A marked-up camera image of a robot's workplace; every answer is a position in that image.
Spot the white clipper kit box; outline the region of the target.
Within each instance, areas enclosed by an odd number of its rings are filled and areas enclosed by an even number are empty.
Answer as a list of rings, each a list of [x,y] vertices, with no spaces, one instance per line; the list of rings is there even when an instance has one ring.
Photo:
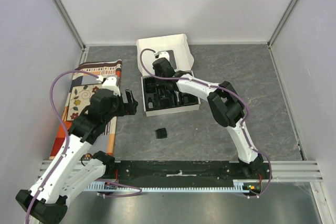
[[[185,34],[136,41],[146,116],[195,111],[200,99],[177,88],[176,77],[193,75],[192,56]]]

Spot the black silver hair clipper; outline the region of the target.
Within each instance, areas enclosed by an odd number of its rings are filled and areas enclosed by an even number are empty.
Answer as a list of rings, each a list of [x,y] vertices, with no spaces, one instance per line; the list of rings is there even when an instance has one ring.
[[[178,91],[174,91],[173,92],[173,96],[174,96],[174,104],[175,104],[175,106],[180,106],[181,105],[181,96],[180,96],[180,93]]]

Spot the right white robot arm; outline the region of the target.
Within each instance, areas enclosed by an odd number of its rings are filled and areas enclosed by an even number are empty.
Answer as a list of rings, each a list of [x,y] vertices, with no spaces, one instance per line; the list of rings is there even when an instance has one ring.
[[[253,144],[245,123],[246,104],[238,96],[231,83],[220,84],[206,82],[184,71],[174,71],[166,58],[153,63],[155,77],[169,88],[194,95],[208,102],[215,121],[227,128],[241,163],[240,172],[248,179],[259,173],[263,157]]]

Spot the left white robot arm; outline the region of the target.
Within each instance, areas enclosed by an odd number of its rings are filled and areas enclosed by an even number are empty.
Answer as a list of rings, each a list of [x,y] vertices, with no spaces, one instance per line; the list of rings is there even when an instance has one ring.
[[[138,102],[131,90],[125,93],[127,102],[112,90],[99,89],[66,129],[65,142],[41,178],[29,190],[21,189],[16,195],[16,201],[26,211],[25,223],[30,217],[42,223],[60,223],[71,202],[89,184],[114,175],[114,157],[103,151],[94,154],[75,175],[70,173],[114,117],[136,114]]]

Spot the small clear oil bottle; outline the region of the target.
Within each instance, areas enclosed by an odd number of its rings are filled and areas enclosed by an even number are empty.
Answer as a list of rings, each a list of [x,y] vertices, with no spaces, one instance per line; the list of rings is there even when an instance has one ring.
[[[148,108],[153,109],[153,102],[151,98],[148,99]]]

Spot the black comb guard attachment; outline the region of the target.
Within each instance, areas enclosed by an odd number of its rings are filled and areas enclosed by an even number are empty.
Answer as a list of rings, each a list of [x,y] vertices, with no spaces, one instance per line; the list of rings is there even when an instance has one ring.
[[[160,128],[154,131],[156,139],[164,139],[167,138],[167,130],[166,128]]]

